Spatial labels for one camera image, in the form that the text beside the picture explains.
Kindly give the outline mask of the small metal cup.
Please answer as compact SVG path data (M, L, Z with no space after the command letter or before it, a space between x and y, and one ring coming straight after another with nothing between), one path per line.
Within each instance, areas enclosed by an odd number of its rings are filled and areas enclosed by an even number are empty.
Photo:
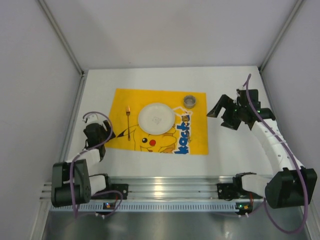
M186 95L184 98L183 98L183 105L185 108L187 109L192 109L195 107L197 103L197 99L195 96L193 95Z

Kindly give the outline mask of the copper fork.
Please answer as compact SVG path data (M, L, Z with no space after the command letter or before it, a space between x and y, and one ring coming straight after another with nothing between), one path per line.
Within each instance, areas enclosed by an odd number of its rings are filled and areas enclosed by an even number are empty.
M131 114L131 109L130 109L129 105L125 108L125 113L126 113L126 116L127 116L127 139L128 139L128 141L130 141L131 140L131 135L130 135L130 114Z

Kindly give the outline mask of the copper spoon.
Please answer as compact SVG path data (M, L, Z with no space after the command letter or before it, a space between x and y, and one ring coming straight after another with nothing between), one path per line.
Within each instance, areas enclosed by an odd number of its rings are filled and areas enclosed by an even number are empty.
M183 115L181 117L182 122L184 123L184 137L187 138L187 142L190 143L191 142L191 134L190 134L190 128L189 128L189 120L190 118L187 115Z

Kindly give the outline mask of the yellow Pikachu placemat cloth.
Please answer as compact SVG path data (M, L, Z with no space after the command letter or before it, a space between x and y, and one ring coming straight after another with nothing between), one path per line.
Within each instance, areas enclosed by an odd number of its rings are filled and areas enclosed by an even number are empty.
M204 92L146 89L115 91L107 148L176 155L207 155L207 96Z

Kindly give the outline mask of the white round plate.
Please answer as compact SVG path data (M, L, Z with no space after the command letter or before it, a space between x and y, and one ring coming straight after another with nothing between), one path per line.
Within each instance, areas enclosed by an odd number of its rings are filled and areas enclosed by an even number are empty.
M146 105L138 114L138 125L147 134L162 135L175 123L174 111L164 103Z

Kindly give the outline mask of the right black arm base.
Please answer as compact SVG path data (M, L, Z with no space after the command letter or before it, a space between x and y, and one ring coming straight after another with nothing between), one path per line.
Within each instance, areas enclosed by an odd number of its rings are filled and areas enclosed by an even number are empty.
M253 194L233 183L218 183L216 185L219 200L232 201L237 199L250 199Z

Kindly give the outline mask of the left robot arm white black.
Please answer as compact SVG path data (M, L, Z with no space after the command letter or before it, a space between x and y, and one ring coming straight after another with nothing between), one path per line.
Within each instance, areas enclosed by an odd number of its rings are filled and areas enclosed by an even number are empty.
M52 167L51 203L54 207L88 203L96 193L110 189L111 182L106 173L93 173L106 154L104 145L95 146L108 137L114 138L115 134L107 120L103 124L88 123L83 132L85 152L76 161L70 159Z

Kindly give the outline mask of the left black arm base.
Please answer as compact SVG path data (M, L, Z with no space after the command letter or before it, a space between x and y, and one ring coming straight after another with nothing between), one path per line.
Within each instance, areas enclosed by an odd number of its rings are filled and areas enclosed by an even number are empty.
M125 183L112 183L109 188L98 191L91 198L93 200L115 200L121 199L119 192L122 194L122 198L126 200L129 193L129 185Z

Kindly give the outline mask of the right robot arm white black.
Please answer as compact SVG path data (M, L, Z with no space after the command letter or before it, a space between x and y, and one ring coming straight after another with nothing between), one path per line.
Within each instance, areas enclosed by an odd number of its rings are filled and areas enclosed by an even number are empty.
M313 168L300 163L281 135L276 117L269 108L262 108L256 89L237 90L237 98L223 94L207 114L217 118L224 109L221 126L237 130L245 123L262 146L272 169L272 178L253 172L236 174L232 181L238 191L254 193L266 199L273 209L310 204L318 179Z

